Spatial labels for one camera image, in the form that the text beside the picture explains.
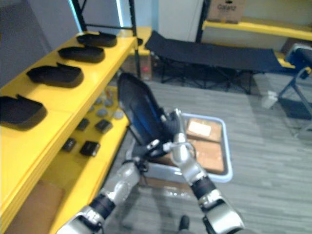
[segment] gray wall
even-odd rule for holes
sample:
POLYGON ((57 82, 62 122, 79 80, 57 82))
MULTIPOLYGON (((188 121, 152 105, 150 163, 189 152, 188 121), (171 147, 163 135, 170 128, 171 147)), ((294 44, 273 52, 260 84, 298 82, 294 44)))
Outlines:
MULTIPOLYGON (((2 0, 0 14, 1 87, 78 33, 67 0, 2 0)), ((115 0, 88 1, 84 17, 89 23, 119 25, 115 0)))
POLYGON ((1 6, 0 86, 51 50, 26 0, 1 6))

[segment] light strip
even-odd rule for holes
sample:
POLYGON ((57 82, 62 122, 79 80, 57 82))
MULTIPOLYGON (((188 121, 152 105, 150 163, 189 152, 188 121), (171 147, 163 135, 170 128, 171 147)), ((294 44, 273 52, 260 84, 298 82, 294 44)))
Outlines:
POLYGON ((116 0, 116 3, 117 3, 117 10, 118 10, 119 24, 120 24, 121 27, 123 27, 123 18, 122 18, 120 0, 116 0))
POLYGON ((81 32, 82 32, 82 29, 81 29, 81 26, 80 26, 80 23, 79 23, 79 20, 78 20, 78 17, 77 17, 77 14, 76 14, 76 11, 75 11, 73 2, 72 2, 71 0, 68 0, 68 3, 69 3, 69 6, 70 6, 70 9, 71 9, 72 12, 73 12, 74 20, 75 20, 75 22, 76 22, 78 31, 81 33, 81 32))

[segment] gray container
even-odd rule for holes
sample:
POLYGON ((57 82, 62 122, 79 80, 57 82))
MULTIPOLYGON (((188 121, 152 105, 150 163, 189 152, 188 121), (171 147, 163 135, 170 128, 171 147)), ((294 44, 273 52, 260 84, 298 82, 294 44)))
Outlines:
MULTIPOLYGON (((189 120, 190 118, 198 118, 203 120, 209 120, 213 122, 220 123, 222 125, 222 136, 221 136, 221 150, 222 150, 222 157, 224 163, 224 172, 222 174, 213 174, 209 173, 209 178, 214 182, 221 182, 226 183, 230 181, 233 177, 233 170, 231 164, 231 154, 228 142, 228 136, 226 131, 225 122, 216 117, 210 116, 202 116, 202 115, 195 115, 195 114, 182 114, 185 120, 189 120)), ((133 140, 130 149, 126 153, 126 159, 130 159, 132 155, 132 150, 135 145, 136 141, 133 140)), ((162 165, 158 163, 149 163, 149 170, 145 173, 146 177, 156 178, 167 180, 171 182, 178 182, 178 183, 186 183, 180 169, 174 166, 162 165)))

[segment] black rectangular item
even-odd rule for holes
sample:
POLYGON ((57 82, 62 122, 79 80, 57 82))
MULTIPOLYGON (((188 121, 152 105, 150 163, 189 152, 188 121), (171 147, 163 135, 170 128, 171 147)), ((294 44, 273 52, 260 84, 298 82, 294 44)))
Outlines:
POLYGON ((66 152, 71 152, 71 150, 73 149, 75 145, 76 145, 76 140, 73 138, 68 138, 65 144, 63 145, 62 150, 66 152))
POLYGON ((110 130, 112 127, 112 123, 104 119, 96 124, 96 129, 103 134, 110 130))
POLYGON ((80 153, 82 155, 95 157, 99 148, 100 148, 100 144, 98 142, 86 141, 84 145, 82 146, 80 153))
POLYGON ((90 121, 87 118, 83 118, 77 126, 77 130, 83 131, 89 125, 90 121))

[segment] black cot fabric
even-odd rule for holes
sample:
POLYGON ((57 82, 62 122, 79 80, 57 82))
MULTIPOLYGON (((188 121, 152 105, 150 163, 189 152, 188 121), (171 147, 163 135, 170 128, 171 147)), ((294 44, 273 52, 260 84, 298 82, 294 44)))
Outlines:
POLYGON ((166 39, 156 31, 145 47, 178 62, 257 72, 283 72, 272 49, 220 46, 166 39))

